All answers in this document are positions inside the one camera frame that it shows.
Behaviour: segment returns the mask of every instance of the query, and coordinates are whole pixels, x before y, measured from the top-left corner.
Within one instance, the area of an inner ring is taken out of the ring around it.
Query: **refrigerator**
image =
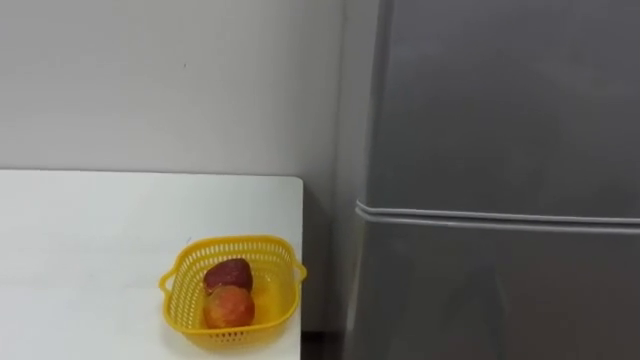
[[[640,3],[347,0],[340,356],[640,358]]]

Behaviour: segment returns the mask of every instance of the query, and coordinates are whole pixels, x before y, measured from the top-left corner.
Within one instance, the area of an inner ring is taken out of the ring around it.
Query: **plastic basket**
[[[251,265],[253,324],[208,329],[203,316],[204,274],[215,264],[238,257]],[[169,289],[167,282],[174,276]],[[300,284],[306,276],[307,270],[286,241],[268,235],[231,236],[207,238],[186,247],[158,286],[164,292],[163,314],[169,326],[199,346],[236,347],[271,340],[283,331],[300,303]]]

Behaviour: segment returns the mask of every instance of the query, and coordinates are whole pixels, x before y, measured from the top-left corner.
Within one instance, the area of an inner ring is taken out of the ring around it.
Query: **basket handle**
[[[302,265],[302,263],[298,260],[294,260],[293,266],[298,269],[299,279],[298,285],[302,284],[302,281],[307,277],[307,268]]]
[[[176,274],[176,271],[177,269],[175,267],[171,268],[171,270],[169,270],[166,274],[162,275],[160,281],[158,282],[158,287],[160,288],[160,290],[162,290],[165,296],[171,295],[171,290],[167,289],[167,281],[169,281],[169,279]]]

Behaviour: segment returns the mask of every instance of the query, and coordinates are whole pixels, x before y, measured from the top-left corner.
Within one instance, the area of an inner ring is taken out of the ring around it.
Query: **white table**
[[[207,353],[161,315],[158,279],[189,242],[273,234],[302,255],[291,177],[0,171],[0,359],[300,358],[276,342]]]

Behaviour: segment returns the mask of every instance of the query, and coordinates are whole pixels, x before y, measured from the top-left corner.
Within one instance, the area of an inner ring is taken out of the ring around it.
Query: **red apple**
[[[251,292],[253,275],[251,266],[242,258],[230,259],[216,264],[204,274],[204,290],[211,294],[216,286],[235,285]]]
[[[255,313],[251,294],[233,285],[216,287],[204,304],[204,321],[210,329],[251,325]]]

